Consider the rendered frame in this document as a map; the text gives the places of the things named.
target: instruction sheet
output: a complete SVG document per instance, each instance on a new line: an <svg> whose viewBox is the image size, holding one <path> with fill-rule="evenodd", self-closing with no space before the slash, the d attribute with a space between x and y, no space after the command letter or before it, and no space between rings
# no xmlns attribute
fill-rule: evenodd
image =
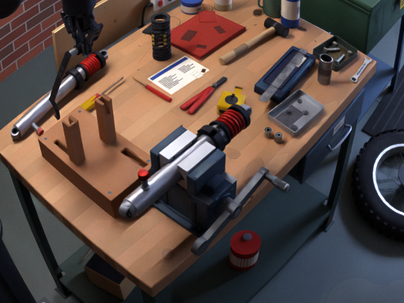
<svg viewBox="0 0 404 303"><path fill-rule="evenodd" d="M184 56L152 75L148 80L172 95L193 80L202 77L208 71L209 69L206 67Z"/></svg>

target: red plier handle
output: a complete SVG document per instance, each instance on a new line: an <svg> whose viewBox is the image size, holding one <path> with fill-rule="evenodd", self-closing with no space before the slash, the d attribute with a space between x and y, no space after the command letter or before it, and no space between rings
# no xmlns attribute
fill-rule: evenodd
<svg viewBox="0 0 404 303"><path fill-rule="evenodd" d="M210 95L215 91L215 88L209 86L208 88L205 88L203 91L198 93L197 95L193 96L191 99L186 101L186 103L182 104L180 106L180 109L183 111L186 111L188 108L188 113L189 114L194 114L202 104L208 100Z"/></svg>

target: red handled pliers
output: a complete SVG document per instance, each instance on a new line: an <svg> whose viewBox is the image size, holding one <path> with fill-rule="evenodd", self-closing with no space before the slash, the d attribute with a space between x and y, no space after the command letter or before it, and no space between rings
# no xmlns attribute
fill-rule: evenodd
<svg viewBox="0 0 404 303"><path fill-rule="evenodd" d="M222 77L219 81L216 83L213 83L212 86L209 86L208 88L205 88L203 91L198 93L196 96L192 97L186 103L182 104L180 106L180 109L183 111L186 111L188 109L189 114L194 114L201 106L208 100L210 95L215 91L216 88L218 88L220 85L225 83L227 81L226 77Z"/></svg>

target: black hammer head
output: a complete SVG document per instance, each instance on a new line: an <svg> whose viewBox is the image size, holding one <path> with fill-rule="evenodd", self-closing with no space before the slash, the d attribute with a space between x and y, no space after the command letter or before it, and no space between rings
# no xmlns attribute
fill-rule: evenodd
<svg viewBox="0 0 404 303"><path fill-rule="evenodd" d="M267 18L265 20L264 26L266 28L273 27L275 29L276 33L283 38L285 38L289 34L289 29L286 26L276 22L274 19L271 19L271 18Z"/></svg>

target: concrete floor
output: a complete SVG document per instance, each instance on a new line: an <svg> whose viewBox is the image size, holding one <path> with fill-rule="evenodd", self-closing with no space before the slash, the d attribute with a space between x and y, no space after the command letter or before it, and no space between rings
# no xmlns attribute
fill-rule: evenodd
<svg viewBox="0 0 404 303"><path fill-rule="evenodd" d="M399 29L397 23L371 52L391 66ZM392 45L388 52L386 45ZM49 91L55 76L50 47L0 83L0 127ZM404 245L383 237L363 221L350 189L352 164L369 139L361 129L376 106L377 101L358 123L334 225L327 233L319 231L309 239L251 302L404 302ZM328 194L337 156L338 151L331 153L307 183ZM33 297L46 297L51 303L78 302L73 296L65 300L54 290L56 286L29 229L10 174L2 164L0 182L3 241ZM35 198L34 203L56 260L61 263L83 243Z"/></svg>

